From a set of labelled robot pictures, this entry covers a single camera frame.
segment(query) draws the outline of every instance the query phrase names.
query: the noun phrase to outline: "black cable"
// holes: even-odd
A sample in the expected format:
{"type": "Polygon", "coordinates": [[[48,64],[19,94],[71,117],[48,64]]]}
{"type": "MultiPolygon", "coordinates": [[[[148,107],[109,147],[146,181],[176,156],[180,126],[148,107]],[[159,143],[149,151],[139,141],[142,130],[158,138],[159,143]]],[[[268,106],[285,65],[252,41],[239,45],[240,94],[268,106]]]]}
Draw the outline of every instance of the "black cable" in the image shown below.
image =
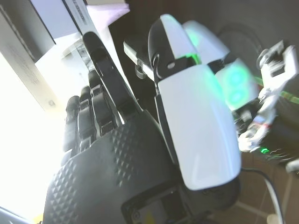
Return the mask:
{"type": "Polygon", "coordinates": [[[257,173],[257,174],[263,176],[263,178],[264,178],[264,180],[266,182],[266,185],[268,187],[268,190],[269,190],[269,193],[270,193],[273,205],[274,205],[274,209],[275,209],[276,215],[278,217],[279,224],[284,224],[284,216],[283,216],[283,213],[282,213],[282,210],[281,210],[281,206],[280,206],[280,203],[279,203],[278,195],[277,195],[277,192],[276,192],[276,190],[274,188],[274,184],[272,183],[272,181],[268,177],[268,175],[266,175],[261,170],[255,169],[255,168],[242,168],[241,171],[243,171],[243,172],[257,173]]]}

